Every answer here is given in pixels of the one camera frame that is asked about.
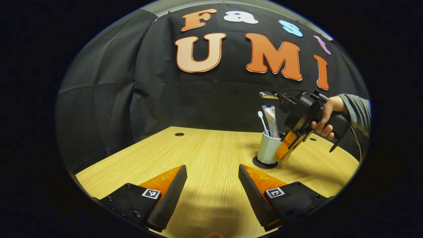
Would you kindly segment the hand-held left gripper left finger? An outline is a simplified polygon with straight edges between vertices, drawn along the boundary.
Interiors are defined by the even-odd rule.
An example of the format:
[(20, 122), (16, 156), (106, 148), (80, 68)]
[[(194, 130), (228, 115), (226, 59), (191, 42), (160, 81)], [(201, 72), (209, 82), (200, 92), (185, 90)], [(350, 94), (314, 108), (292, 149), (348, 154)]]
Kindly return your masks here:
[(186, 166), (177, 166), (139, 185), (126, 183), (100, 201), (132, 223), (162, 232), (175, 211), (186, 179)]

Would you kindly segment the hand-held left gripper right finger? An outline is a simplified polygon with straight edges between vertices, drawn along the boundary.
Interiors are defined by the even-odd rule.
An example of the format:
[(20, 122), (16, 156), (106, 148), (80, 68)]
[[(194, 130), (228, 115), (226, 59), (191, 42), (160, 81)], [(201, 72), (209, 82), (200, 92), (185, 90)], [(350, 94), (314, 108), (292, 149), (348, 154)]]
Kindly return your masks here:
[(265, 231), (292, 224), (328, 203), (327, 197), (301, 182), (285, 183), (243, 164), (238, 178)]

